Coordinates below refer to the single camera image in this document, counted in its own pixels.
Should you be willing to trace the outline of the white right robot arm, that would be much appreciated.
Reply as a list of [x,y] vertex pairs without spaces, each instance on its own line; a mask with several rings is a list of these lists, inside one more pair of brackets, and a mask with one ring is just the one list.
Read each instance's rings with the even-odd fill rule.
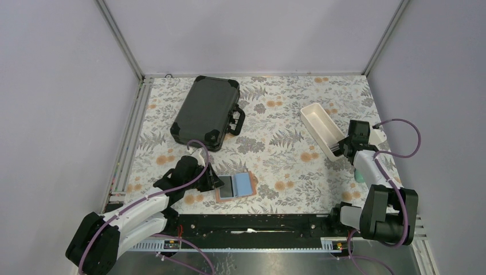
[[362,238],[389,247],[410,245],[414,238],[418,194],[398,187],[386,172],[378,156],[384,154],[371,144],[371,131],[380,123],[351,120],[347,136],[333,146],[332,152],[344,156],[359,172],[369,191],[363,207],[341,202],[332,208],[328,227],[334,235],[343,236],[350,229]]

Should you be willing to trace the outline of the white rectangular plastic tray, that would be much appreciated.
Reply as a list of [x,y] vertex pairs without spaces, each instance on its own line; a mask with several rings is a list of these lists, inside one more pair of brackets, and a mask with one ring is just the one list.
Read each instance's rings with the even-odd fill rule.
[[337,143],[345,138],[329,114],[319,103],[312,103],[300,110],[300,118],[326,157],[332,162],[341,159]]

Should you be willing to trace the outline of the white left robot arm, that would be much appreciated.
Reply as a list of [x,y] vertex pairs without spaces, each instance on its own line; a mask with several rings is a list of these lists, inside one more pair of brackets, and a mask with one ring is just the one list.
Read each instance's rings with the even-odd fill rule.
[[170,235],[174,248],[180,245],[185,227],[173,204],[187,190],[205,192],[221,185],[207,156],[185,155],[132,203],[104,214],[86,215],[65,256],[80,274],[107,274],[124,252],[152,235]]

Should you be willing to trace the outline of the black credit card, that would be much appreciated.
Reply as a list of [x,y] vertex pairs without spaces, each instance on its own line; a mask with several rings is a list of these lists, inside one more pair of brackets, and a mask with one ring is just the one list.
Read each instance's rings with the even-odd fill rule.
[[233,194],[232,176],[229,176],[229,175],[221,176],[220,179],[223,182],[223,185],[219,188],[220,198],[221,199],[233,198],[234,194]]

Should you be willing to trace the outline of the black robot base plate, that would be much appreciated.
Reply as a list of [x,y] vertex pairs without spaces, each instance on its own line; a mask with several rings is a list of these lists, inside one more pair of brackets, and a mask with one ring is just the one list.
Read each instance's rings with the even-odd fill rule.
[[316,214],[180,214],[170,207],[157,214],[167,220],[161,234],[174,234],[188,241],[231,235],[346,240],[352,230],[335,217]]

